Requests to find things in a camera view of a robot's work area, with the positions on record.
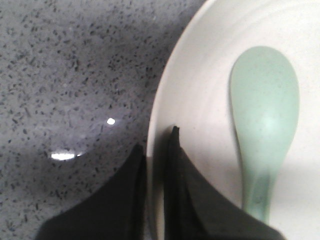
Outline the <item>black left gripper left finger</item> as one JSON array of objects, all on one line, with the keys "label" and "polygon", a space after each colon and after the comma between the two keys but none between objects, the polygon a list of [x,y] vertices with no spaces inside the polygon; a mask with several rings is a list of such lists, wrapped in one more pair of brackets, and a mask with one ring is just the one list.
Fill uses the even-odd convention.
[{"label": "black left gripper left finger", "polygon": [[147,166],[135,145],[121,168],[92,196],[49,220],[37,240],[143,239]]}]

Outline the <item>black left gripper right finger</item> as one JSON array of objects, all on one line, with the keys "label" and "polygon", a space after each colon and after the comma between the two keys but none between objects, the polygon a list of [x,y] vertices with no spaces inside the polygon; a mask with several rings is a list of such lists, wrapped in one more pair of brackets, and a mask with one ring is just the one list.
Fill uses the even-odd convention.
[{"label": "black left gripper right finger", "polygon": [[220,194],[197,170],[172,128],[164,170],[166,240],[283,240],[276,229],[255,219]]}]

